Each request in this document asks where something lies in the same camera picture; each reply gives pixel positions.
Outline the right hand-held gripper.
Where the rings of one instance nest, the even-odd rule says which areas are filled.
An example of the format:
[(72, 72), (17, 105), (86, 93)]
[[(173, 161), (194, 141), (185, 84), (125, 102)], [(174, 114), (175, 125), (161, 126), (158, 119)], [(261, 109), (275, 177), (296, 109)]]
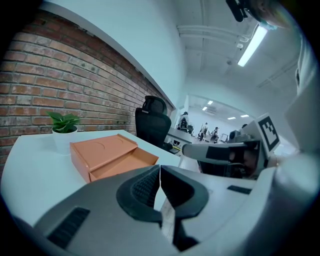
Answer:
[(182, 154), (197, 160), (203, 174), (227, 178), (256, 179), (267, 168), (280, 138), (269, 113), (231, 131), (227, 143), (192, 143)]

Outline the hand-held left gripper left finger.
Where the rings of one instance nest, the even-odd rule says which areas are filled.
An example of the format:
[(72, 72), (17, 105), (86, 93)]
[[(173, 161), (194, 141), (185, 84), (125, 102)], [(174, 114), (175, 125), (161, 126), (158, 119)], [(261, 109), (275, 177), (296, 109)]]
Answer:
[(34, 227), (54, 255), (176, 255), (153, 207), (159, 186), (159, 165), (99, 179), (53, 206)]

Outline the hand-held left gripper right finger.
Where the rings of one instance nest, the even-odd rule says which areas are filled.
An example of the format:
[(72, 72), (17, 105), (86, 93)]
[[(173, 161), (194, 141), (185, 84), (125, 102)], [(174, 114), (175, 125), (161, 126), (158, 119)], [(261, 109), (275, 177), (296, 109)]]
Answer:
[(253, 218), (245, 206), (255, 183), (161, 166), (160, 185), (173, 209), (173, 238), (161, 252), (243, 252)]

